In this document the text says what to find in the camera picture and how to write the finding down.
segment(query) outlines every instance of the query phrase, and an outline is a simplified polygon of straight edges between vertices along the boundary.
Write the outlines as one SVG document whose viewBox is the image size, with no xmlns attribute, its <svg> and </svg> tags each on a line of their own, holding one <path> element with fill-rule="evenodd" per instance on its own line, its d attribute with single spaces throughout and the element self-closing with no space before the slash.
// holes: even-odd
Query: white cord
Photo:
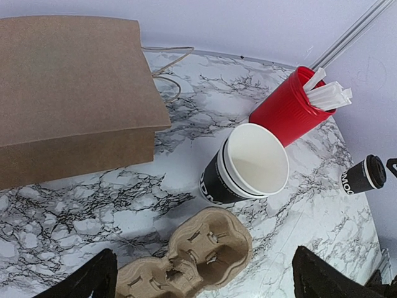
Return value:
<svg viewBox="0 0 397 298">
<path fill-rule="evenodd" d="M 186 58 L 191 53 L 193 53 L 194 47 L 172 47 L 172 48 L 142 47 L 142 50 L 150 51 L 150 52 L 170 52 L 170 51 L 174 51 L 174 50 L 189 50 L 187 53 L 183 54 L 178 59 L 168 63 L 166 66 L 160 68 L 159 70 L 156 70 L 156 71 L 152 72 L 152 74 L 151 74 L 153 79 L 163 79 L 165 81 L 169 81 L 169 82 L 174 83 L 178 87 L 178 93 L 173 98 L 168 99 L 165 102 L 166 104 L 172 103 L 172 102 L 176 101 L 177 99 L 179 99 L 179 96 L 182 93 L 182 87 L 180 86 L 180 84 L 177 83 L 176 81 L 174 81 L 173 79 L 166 78 L 165 76 L 161 76 L 161 74 L 163 72 L 165 72 L 168 68 L 170 68 L 172 65 L 175 65 L 176 63 L 182 61 L 184 58 Z"/>
</svg>

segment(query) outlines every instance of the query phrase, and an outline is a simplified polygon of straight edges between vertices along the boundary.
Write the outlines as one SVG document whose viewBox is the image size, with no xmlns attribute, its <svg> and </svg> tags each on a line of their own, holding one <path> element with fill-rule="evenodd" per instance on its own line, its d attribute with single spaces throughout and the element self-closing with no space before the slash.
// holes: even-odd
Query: marble surface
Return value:
<svg viewBox="0 0 397 298">
<path fill-rule="evenodd" d="M 148 53 L 152 69 L 179 55 Z M 0 192 L 0 297 L 32 297 L 103 248 L 119 266 L 162 256 L 172 232 L 210 203 L 199 194 L 206 164 L 230 130 L 291 72 L 271 63 L 191 55 L 167 73 L 181 83 L 172 127 L 156 136 L 153 163 Z M 172 85 L 158 82 L 164 98 Z M 249 229 L 254 256 L 226 287 L 199 297 L 294 297 L 291 261 L 305 245 L 364 283 L 380 259 L 365 195 L 337 177 L 352 164 L 333 119 L 287 147 L 291 172 L 275 196 L 227 206 Z"/>
</svg>

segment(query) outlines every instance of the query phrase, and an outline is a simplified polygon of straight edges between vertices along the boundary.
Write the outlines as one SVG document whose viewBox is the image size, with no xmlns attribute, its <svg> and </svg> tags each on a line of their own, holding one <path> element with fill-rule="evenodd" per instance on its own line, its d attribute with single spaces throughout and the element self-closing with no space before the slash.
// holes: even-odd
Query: black and white paper cup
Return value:
<svg viewBox="0 0 397 298">
<path fill-rule="evenodd" d="M 280 192 L 288 175 L 287 153 L 280 141 L 264 127 L 242 124 L 205 168 L 200 190 L 217 204 L 262 199 Z"/>
<path fill-rule="evenodd" d="M 368 155 L 341 175 L 341 188 L 347 194 L 380 189 L 386 182 L 385 167 L 379 157 Z"/>
</svg>

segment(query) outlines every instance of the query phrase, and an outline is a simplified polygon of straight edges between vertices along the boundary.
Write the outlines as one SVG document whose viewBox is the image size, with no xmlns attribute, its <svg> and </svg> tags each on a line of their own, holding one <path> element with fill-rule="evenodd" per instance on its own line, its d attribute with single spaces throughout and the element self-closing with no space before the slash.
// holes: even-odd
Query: red container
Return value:
<svg viewBox="0 0 397 298">
<path fill-rule="evenodd" d="M 313 70 L 298 67 L 252 112 L 249 116 L 250 123 L 270 130 L 286 147 L 335 114 L 335 109 L 326 112 L 310 104 L 303 85 L 313 75 Z M 316 88 L 324 85 L 325 82 L 320 81 Z"/>
</svg>

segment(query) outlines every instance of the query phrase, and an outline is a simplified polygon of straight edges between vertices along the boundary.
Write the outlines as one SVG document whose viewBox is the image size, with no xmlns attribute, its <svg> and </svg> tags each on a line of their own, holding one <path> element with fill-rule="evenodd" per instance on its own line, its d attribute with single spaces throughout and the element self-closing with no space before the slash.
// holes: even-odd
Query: white wall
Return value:
<svg viewBox="0 0 397 298">
<path fill-rule="evenodd" d="M 0 0 L 0 17 L 82 14 L 137 19 L 145 45 L 194 45 L 310 65 L 375 0 Z"/>
<path fill-rule="evenodd" d="M 353 46 L 326 68 L 327 79 L 351 86 L 353 104 L 336 121 L 355 161 L 367 154 L 397 158 L 397 3 Z M 381 245 L 390 249 L 397 274 L 397 179 L 367 193 Z"/>
</svg>

